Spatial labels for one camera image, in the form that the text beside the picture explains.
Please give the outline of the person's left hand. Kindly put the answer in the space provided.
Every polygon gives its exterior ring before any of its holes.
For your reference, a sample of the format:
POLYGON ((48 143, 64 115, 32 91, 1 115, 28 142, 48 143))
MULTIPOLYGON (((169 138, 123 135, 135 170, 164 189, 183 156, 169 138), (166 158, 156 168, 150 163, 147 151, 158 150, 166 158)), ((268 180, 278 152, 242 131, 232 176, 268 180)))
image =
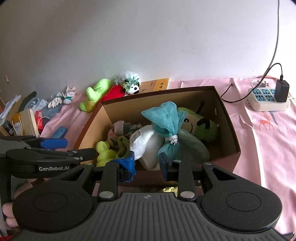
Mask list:
MULTIPOLYGON (((33 187, 33 183, 37 181, 37 179, 27 179, 27 181, 20 185, 14 192, 14 199, 16 199, 21 193, 27 191, 28 189, 33 187)), ((13 214, 13 202, 7 202, 2 206, 2 211, 6 216, 6 223, 9 227, 17 227, 18 223, 13 214)))

